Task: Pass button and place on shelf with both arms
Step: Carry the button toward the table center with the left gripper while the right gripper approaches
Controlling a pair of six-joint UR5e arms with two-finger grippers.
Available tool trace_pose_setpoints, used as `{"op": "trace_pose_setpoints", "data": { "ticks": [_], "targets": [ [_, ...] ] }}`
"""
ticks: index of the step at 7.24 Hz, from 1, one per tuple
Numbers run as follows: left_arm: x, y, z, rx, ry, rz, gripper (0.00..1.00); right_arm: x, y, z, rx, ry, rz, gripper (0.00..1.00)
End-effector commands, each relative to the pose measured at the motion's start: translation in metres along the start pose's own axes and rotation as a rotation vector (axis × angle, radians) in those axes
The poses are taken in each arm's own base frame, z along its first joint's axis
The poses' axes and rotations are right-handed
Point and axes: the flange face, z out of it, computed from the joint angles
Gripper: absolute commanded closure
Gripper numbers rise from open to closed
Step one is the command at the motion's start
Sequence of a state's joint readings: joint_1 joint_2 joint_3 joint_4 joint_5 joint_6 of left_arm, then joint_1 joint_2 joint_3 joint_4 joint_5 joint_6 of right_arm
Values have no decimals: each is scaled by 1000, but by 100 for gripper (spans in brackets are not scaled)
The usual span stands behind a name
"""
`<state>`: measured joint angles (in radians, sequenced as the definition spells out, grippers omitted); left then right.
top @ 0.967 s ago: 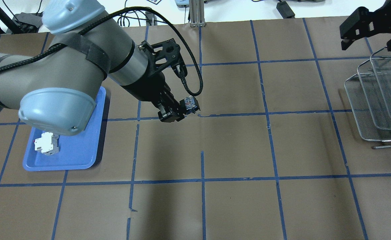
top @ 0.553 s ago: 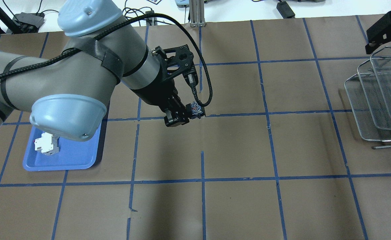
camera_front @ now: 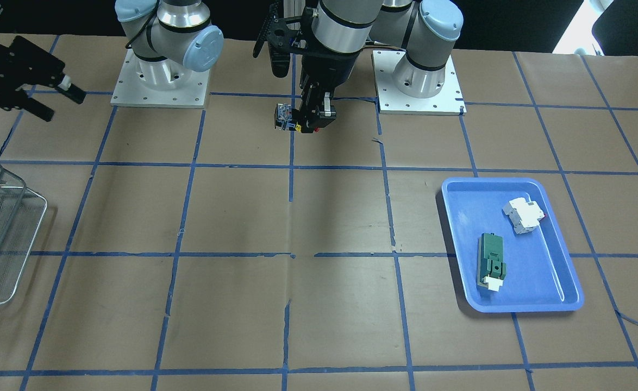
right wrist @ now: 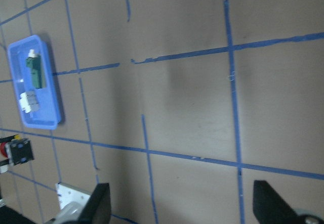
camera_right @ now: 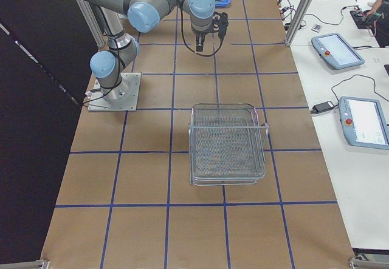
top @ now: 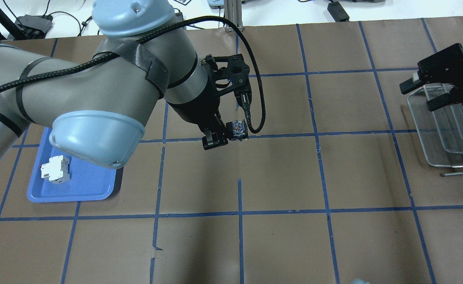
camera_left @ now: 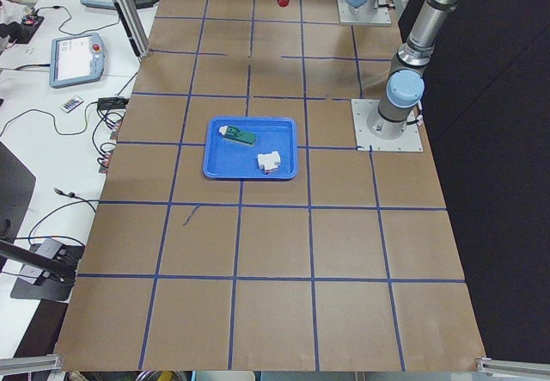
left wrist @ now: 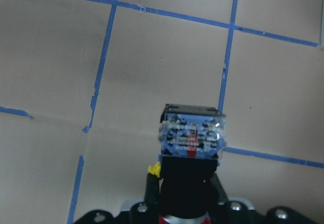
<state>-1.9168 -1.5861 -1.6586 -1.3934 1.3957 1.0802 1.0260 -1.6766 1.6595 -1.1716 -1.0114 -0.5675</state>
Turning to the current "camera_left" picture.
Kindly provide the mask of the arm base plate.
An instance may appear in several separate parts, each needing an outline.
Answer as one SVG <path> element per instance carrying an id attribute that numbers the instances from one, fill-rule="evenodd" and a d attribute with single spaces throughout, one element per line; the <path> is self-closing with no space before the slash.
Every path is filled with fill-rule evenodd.
<path id="1" fill-rule="evenodd" d="M 387 0 L 368 0 L 359 8 L 354 8 L 345 0 L 337 0 L 339 22 L 345 25 L 369 27 L 390 27 L 392 24 Z"/>
<path id="2" fill-rule="evenodd" d="M 402 122 L 389 122 L 379 114 L 379 102 L 375 99 L 351 100 L 356 148 L 359 151 L 422 152 L 414 113 Z"/>

